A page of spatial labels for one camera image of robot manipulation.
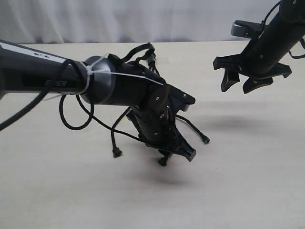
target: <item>white backdrop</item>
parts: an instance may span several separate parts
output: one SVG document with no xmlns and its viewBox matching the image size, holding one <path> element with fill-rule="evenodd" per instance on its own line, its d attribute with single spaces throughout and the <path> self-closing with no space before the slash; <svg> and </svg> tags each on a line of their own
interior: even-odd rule
<svg viewBox="0 0 305 229">
<path fill-rule="evenodd" d="M 0 39 L 17 43 L 236 40 L 278 0 L 1 0 Z"/>
</svg>

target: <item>robot end effector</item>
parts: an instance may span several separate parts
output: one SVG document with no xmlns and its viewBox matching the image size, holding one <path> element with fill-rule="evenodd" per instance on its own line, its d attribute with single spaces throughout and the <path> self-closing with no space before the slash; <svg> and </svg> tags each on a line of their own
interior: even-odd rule
<svg viewBox="0 0 305 229">
<path fill-rule="evenodd" d="M 279 12 L 269 25 L 266 20 L 279 6 Z M 259 23 L 235 21 L 231 34 L 251 39 L 245 49 L 236 55 L 216 57 L 214 69 L 225 69 L 222 92 L 240 82 L 239 74 L 249 77 L 243 85 L 245 94 L 273 83 L 273 77 L 288 77 L 292 72 L 279 61 L 305 36 L 305 1 L 281 0 Z"/>
</svg>

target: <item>white curtain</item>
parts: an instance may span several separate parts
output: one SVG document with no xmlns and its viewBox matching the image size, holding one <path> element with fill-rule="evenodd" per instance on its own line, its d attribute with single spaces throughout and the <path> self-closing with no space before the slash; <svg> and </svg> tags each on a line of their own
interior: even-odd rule
<svg viewBox="0 0 305 229">
<path fill-rule="evenodd" d="M 237 40 L 278 0 L 0 0 L 0 39 L 17 43 Z"/>
</svg>

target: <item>black robotic arm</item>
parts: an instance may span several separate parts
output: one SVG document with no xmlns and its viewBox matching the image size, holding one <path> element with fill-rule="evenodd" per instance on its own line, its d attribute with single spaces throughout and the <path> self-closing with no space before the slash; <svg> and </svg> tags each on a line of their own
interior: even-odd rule
<svg viewBox="0 0 305 229">
<path fill-rule="evenodd" d="M 226 92 L 232 85 L 240 82 L 239 74 L 249 77 L 243 90 L 247 94 L 257 88 L 271 85 L 273 77 L 288 77 L 292 72 L 288 65 L 279 61 L 305 36 L 305 0 L 281 0 L 271 11 L 279 6 L 278 13 L 266 25 L 235 21 L 233 36 L 250 38 L 245 49 L 236 55 L 216 57 L 214 69 L 225 69 L 221 90 Z"/>
<path fill-rule="evenodd" d="M 129 61 L 136 53 L 144 50 L 147 50 L 144 56 Z M 141 65 L 140 61 L 147 61 L 149 69 Z M 150 43 L 136 47 L 122 59 L 109 54 L 103 57 L 92 56 L 84 62 L 78 62 L 0 41 L 0 94 L 2 97 L 7 93 L 40 92 L 39 96 L 42 95 L 38 102 L 48 93 L 61 94 L 59 108 L 61 119 L 65 126 L 72 130 L 83 129 L 92 119 L 100 122 L 93 115 L 95 104 L 127 106 L 126 112 L 111 128 L 108 127 L 112 131 L 114 157 L 122 155 L 122 151 L 114 142 L 114 132 L 122 133 L 115 128 L 126 115 L 139 132 L 137 140 L 148 147 L 158 149 L 164 155 L 159 164 L 165 166 L 172 154 L 181 155 L 192 161 L 196 150 L 180 134 L 175 120 L 180 118 L 186 121 L 200 135 L 204 143 L 210 141 L 187 119 L 177 115 L 180 110 L 187 111 L 189 105 L 195 103 L 195 99 L 167 84 L 159 75 L 154 63 L 154 47 Z M 70 126 L 64 118 L 63 101 L 69 94 L 76 95 L 79 104 L 89 114 L 87 123 L 81 127 Z M 82 105 L 80 96 L 91 104 L 90 111 Z M 25 112 L 14 121 L 33 107 L 34 105 L 25 108 Z M 0 124 L 0 131 L 11 123 L 7 120 Z"/>
</svg>

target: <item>table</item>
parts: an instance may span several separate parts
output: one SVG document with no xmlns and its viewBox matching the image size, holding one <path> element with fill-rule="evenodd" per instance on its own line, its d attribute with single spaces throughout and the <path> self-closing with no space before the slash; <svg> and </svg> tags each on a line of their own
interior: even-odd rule
<svg viewBox="0 0 305 229">
<path fill-rule="evenodd" d="M 186 113 L 211 139 L 204 145 L 184 123 L 179 130 L 197 150 L 190 163 L 168 167 L 143 144 L 116 135 L 124 156 L 114 159 L 110 132 L 96 122 L 81 131 L 61 123 L 59 98 L 44 101 L 0 133 L 1 229 L 297 229 L 305 227 L 303 60 L 289 56 L 293 74 L 244 95 L 241 82 L 222 93 L 216 56 L 239 53 L 247 42 L 156 43 L 157 67 L 168 83 L 196 98 Z M 138 44 L 33 44 L 74 60 Z M 9 94 L 0 120 L 35 94 Z M 64 105 L 72 125 L 87 116 L 76 99 Z M 112 125 L 125 107 L 96 106 Z M 119 129 L 136 134 L 124 119 Z"/>
</svg>

